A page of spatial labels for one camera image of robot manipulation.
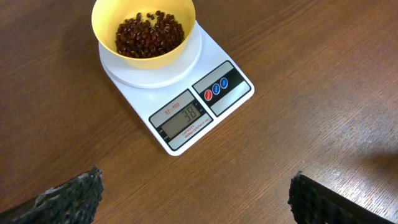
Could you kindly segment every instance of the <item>bowl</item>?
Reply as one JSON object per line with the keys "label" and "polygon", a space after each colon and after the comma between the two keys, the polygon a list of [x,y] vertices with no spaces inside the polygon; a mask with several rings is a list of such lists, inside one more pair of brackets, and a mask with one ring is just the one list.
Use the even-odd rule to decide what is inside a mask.
{"label": "bowl", "polygon": [[[125,19],[136,18],[138,12],[142,13],[144,21],[148,12],[155,14],[158,10],[175,16],[184,29],[184,41],[172,51],[152,58],[131,58],[118,54],[115,40],[119,25]],[[98,41],[121,60],[136,68],[158,69],[173,63],[184,51],[195,25],[195,7],[192,0],[97,0],[91,25]]]}

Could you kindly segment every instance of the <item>round button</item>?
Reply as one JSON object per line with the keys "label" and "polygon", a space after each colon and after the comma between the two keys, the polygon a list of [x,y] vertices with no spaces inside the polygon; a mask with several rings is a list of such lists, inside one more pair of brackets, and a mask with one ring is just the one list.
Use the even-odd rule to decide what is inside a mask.
{"label": "round button", "polygon": [[220,85],[218,83],[213,85],[213,93],[214,95],[218,95],[220,93]]}
{"label": "round button", "polygon": [[228,86],[228,80],[226,78],[222,78],[220,80],[221,88],[226,88]]}
{"label": "round button", "polygon": [[205,91],[205,100],[210,101],[213,97],[213,93],[211,92],[211,90],[206,90]]}

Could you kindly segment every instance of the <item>brown wooden surface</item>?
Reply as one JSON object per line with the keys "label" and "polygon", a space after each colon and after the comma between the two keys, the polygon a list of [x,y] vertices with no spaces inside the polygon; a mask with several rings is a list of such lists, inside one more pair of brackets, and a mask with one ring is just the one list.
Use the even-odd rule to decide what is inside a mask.
{"label": "brown wooden surface", "polygon": [[0,211],[95,164],[95,223],[293,223],[299,170],[398,222],[398,1],[195,1],[256,92],[180,157],[101,68],[93,4],[0,2]]}

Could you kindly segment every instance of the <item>digital display screen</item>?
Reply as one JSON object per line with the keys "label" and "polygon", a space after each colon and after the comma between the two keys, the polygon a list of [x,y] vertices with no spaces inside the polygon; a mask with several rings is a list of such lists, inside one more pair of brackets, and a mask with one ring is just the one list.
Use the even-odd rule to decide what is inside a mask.
{"label": "digital display screen", "polygon": [[197,108],[191,103],[184,110],[181,110],[172,119],[162,125],[163,131],[171,139],[183,128],[193,123],[200,116]]}

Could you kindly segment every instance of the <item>red button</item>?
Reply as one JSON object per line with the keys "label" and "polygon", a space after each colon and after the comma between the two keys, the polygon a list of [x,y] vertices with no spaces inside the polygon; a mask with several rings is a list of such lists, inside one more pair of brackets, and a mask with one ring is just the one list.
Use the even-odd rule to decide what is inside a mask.
{"label": "red button", "polygon": [[213,97],[213,93],[211,92],[211,90],[206,90],[205,91],[205,100],[210,101]]}

